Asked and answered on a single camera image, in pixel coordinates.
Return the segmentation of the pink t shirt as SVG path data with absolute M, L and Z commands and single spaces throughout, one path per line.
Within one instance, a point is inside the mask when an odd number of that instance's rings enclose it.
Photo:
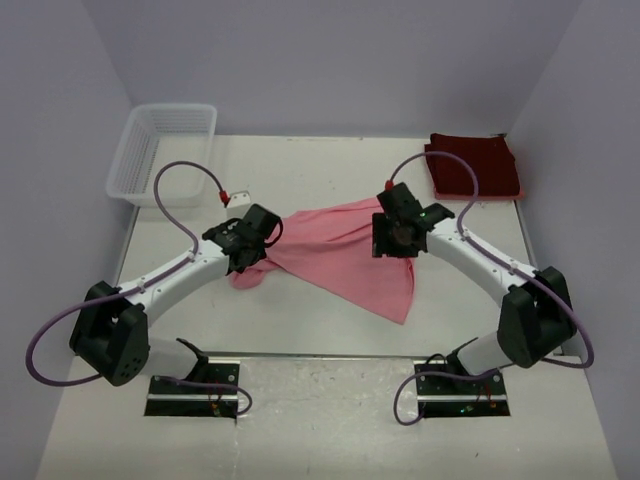
M 374 198 L 298 211 L 283 220 L 284 233 L 267 257 L 233 273 L 230 285 L 252 289 L 281 270 L 402 325 L 414 299 L 414 261 L 372 256 L 372 215 L 380 211 Z

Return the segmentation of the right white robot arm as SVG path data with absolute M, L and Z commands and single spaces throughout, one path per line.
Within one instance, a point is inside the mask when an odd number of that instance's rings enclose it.
M 439 203 L 424 207 L 406 184 L 377 195 L 372 215 L 374 257 L 416 258 L 428 253 L 478 285 L 500 308 L 497 330 L 476 337 L 447 357 L 448 385 L 467 393 L 482 375 L 507 366 L 530 368 L 577 333 L 564 276 L 538 270 L 500 252 L 470 232 Z

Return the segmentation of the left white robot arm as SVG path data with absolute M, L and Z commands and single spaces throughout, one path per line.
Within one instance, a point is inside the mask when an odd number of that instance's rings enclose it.
M 191 249 L 134 281 L 102 281 L 87 292 L 69 346 L 113 386 L 137 376 L 147 363 L 149 327 L 204 285 L 242 273 L 266 258 L 284 230 L 282 219 L 258 204 L 241 218 L 208 229 Z

